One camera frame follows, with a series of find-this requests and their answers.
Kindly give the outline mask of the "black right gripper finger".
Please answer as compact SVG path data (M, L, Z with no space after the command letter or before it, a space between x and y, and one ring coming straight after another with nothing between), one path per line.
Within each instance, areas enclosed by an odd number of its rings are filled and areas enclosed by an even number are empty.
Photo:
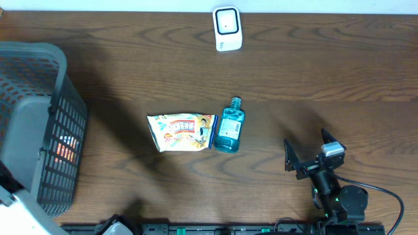
M283 143L285 147L285 170L288 172L294 171L300 164L299 159L286 138Z
M330 144L332 142L337 142L337 139L333 137L325 128L321 129L321 136L324 144Z

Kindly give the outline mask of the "blue mouthwash bottle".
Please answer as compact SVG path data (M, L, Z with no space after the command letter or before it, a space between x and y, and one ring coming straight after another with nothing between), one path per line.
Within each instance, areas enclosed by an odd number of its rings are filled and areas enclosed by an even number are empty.
M240 146L240 135L245 122L246 113L241 108L242 99L233 97L229 107L223 110L215 148L227 153L236 153Z

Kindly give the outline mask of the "yellow snack bag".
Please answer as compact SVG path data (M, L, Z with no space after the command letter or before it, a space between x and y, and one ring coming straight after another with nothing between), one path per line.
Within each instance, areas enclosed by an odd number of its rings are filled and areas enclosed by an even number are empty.
M148 127L159 152L211 149L219 116L165 114L147 116Z

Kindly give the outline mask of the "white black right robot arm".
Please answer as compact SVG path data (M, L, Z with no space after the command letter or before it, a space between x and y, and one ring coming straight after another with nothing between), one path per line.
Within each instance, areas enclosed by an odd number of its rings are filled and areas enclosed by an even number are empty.
M296 178L309 178L312 182L313 201L320 201L317 207L323 209L325 219L318 222L321 233L332 226L356 227L364 221L368 205L368 193L356 185L341 186L334 170L344 164L346 147L328 131L321 129L324 144L314 160L300 162L288 140L284 140L285 170L295 171Z

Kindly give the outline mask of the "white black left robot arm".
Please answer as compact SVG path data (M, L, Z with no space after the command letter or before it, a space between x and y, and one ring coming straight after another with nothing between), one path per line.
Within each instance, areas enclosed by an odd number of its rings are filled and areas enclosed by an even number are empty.
M1 164L1 234L68 235Z

